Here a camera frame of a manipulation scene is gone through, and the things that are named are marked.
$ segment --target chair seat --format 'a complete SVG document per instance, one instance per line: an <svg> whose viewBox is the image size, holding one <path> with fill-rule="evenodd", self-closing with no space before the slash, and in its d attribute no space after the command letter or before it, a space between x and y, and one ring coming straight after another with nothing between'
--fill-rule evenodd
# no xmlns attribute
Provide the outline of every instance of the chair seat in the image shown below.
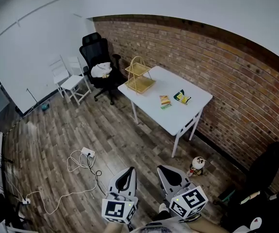
<svg viewBox="0 0 279 233"><path fill-rule="evenodd" d="M64 79L67 79L69 77L68 71L63 71L59 75L56 75L53 77L54 84L58 84L59 82L63 81Z"/></svg>
<svg viewBox="0 0 279 233"><path fill-rule="evenodd" d="M82 76L72 75L61 85L61 88L66 90L71 90L75 88L82 80L83 80Z"/></svg>

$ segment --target white wall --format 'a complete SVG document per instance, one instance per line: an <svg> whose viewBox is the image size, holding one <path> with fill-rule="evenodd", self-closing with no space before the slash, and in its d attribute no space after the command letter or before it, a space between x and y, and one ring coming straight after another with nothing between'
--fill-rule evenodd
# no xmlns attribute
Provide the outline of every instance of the white wall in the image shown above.
<svg viewBox="0 0 279 233"><path fill-rule="evenodd" d="M0 5L0 81L22 112L35 104L26 88L37 100L56 89L48 68L54 56L80 56L89 31L86 20L73 14L76 8L76 0L6 0Z"/></svg>
<svg viewBox="0 0 279 233"><path fill-rule="evenodd" d="M210 24L279 56L279 0L82 0L84 17L148 14Z"/></svg>

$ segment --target white table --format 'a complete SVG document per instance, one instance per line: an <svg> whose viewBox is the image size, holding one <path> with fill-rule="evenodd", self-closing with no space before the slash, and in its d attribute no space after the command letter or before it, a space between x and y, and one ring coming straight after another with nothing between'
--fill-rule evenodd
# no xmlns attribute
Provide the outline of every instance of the white table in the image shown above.
<svg viewBox="0 0 279 233"><path fill-rule="evenodd" d="M118 87L128 99L134 111L135 122L138 124L135 105L142 109L149 117L155 120L162 128L171 135L175 135L175 144L172 152L174 158L179 138L193 126L189 140L191 140L197 127L204 106L213 98L213 96L184 80L176 74L167 71L159 66L149 71L152 79L156 83L144 94L139 94L129 89L125 84ZM184 90L186 96L191 97L187 105L174 99L174 95L180 90ZM168 95L172 106L161 109L160 95Z"/></svg>

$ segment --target white marker cube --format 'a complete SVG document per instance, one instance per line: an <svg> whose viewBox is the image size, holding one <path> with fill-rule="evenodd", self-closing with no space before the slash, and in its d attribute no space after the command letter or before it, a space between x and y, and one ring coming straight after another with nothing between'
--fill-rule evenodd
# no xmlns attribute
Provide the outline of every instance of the white marker cube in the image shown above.
<svg viewBox="0 0 279 233"><path fill-rule="evenodd" d="M200 186L173 197L169 208L186 219L203 209L208 199Z"/></svg>
<svg viewBox="0 0 279 233"><path fill-rule="evenodd" d="M102 200L101 216L108 222L129 224L135 211L133 201Z"/></svg>

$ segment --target yellow basket shelf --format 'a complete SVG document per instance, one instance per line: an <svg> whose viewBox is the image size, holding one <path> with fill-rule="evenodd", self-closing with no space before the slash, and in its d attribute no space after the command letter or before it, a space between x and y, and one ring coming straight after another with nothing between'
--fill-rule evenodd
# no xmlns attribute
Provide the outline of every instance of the yellow basket shelf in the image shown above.
<svg viewBox="0 0 279 233"><path fill-rule="evenodd" d="M135 59L140 59L140 63L134 62ZM125 82L125 85L128 88L136 91L136 93L144 93L155 83L155 80L153 80L150 76L150 68L146 66L143 58L140 56L135 56L132 59L130 66L125 70L129 72L129 78ZM146 72L148 73L149 78L143 76Z"/></svg>

